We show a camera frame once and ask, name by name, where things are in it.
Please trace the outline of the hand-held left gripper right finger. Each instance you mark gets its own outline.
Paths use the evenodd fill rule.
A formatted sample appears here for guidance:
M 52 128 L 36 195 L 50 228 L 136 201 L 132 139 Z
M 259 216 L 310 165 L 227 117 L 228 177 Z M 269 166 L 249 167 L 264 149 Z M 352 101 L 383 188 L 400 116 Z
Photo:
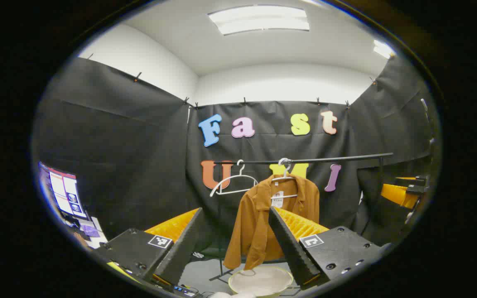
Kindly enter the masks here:
M 378 262 L 389 245 L 375 245 L 345 226 L 324 228 L 271 207 L 268 221 L 296 283 L 306 290 L 347 280 Z

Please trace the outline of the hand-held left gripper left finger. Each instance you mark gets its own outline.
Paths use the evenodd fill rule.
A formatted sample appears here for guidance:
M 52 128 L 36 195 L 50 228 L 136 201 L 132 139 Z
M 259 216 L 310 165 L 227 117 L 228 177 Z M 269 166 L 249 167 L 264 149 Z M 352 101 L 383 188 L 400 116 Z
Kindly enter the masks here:
M 203 227 L 204 210 L 195 208 L 146 231 L 130 228 L 94 253 L 136 281 L 172 286 L 180 281 Z

